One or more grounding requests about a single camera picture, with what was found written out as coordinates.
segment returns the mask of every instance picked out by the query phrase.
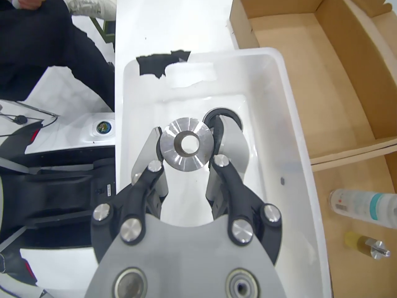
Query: cardboard box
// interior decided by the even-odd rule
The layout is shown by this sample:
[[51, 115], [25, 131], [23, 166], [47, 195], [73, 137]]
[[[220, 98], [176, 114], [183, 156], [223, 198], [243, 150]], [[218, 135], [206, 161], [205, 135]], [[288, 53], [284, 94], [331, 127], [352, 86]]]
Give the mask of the cardboard box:
[[[342, 217], [338, 188], [397, 192], [397, 17], [385, 0], [233, 0], [240, 48], [285, 60], [312, 161], [335, 297], [397, 297], [397, 230]], [[383, 240], [375, 261], [343, 244], [353, 230]]]

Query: plastic bottle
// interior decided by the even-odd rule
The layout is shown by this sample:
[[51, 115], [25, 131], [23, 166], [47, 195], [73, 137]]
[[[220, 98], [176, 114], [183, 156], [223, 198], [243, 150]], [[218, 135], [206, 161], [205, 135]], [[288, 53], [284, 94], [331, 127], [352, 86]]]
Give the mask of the plastic bottle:
[[343, 216], [397, 228], [397, 194], [338, 189], [329, 195], [329, 204]]

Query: silver bolt head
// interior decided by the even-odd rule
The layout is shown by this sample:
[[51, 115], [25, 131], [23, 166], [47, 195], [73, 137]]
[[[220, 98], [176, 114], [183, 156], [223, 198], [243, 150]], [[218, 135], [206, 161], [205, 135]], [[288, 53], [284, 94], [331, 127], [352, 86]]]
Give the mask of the silver bolt head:
[[241, 243], [247, 243], [252, 240], [254, 230], [250, 223], [244, 219], [234, 220], [231, 225], [231, 233], [233, 237]]
[[141, 177], [142, 173], [136, 173], [132, 176], [131, 179], [131, 184], [134, 185], [136, 182], [138, 182], [139, 178]]
[[162, 163], [160, 162], [160, 160], [152, 160], [149, 165], [148, 165], [148, 169], [152, 172], [152, 173], [156, 173], [159, 172], [161, 169]]
[[120, 228], [120, 236], [125, 242], [134, 241], [142, 232], [142, 223], [136, 218], [126, 220]]
[[107, 203], [101, 203], [94, 209], [92, 217], [94, 218], [94, 220], [101, 221], [109, 216], [109, 212], [110, 206]]
[[215, 155], [214, 163], [216, 163], [219, 167], [226, 167], [229, 164], [229, 158], [225, 155]]
[[280, 220], [280, 210], [276, 206], [266, 205], [264, 210], [265, 216], [269, 220], [269, 222], [276, 223]]

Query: red accent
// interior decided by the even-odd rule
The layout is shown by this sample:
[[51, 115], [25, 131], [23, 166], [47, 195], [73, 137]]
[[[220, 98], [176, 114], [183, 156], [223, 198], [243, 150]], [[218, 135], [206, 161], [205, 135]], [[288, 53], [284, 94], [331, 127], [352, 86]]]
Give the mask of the red accent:
[[36, 277], [35, 277], [34, 274], [33, 274], [32, 269], [30, 268], [30, 265], [29, 265], [29, 263], [28, 263], [27, 261], [25, 262], [25, 266], [26, 266], [26, 269], [28, 270], [30, 276], [31, 276], [34, 280], [37, 281]]
[[38, 131], [40, 131], [40, 129], [36, 129], [36, 130], [34, 131], [32, 137], [31, 137], [31, 139], [30, 139], [30, 143], [32, 143], [32, 142], [34, 141], [34, 139], [36, 138], [36, 136], [37, 136], [37, 134], [38, 134]]

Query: black screw hole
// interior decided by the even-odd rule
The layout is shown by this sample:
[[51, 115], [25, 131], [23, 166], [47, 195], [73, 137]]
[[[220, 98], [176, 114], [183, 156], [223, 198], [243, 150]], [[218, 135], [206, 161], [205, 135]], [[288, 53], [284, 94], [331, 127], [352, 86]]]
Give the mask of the black screw hole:
[[239, 284], [237, 285], [237, 292], [238, 292], [241, 296], [245, 297], [245, 295], [246, 295], [247, 292], [248, 292], [247, 285], [246, 285], [245, 283], [239, 283]]

